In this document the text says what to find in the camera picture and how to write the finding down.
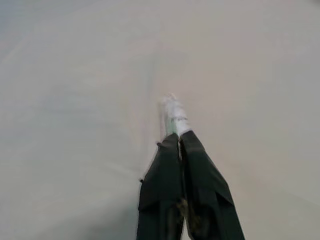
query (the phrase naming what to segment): white backdrop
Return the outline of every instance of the white backdrop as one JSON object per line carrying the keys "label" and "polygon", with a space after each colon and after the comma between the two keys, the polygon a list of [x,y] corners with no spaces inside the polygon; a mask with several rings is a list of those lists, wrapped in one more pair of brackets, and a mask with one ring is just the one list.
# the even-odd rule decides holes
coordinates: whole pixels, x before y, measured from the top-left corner
{"label": "white backdrop", "polygon": [[320,239],[319,26],[316,0],[1,0],[0,239],[135,239],[167,92],[248,240]]}

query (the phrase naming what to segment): white floor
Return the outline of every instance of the white floor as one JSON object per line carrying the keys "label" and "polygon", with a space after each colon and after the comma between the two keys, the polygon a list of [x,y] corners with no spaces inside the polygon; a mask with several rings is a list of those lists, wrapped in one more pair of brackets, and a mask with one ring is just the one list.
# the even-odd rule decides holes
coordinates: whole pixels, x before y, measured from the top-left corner
{"label": "white floor", "polygon": [[167,92],[247,240],[320,239],[319,26],[317,0],[2,0],[0,239],[135,239]]}

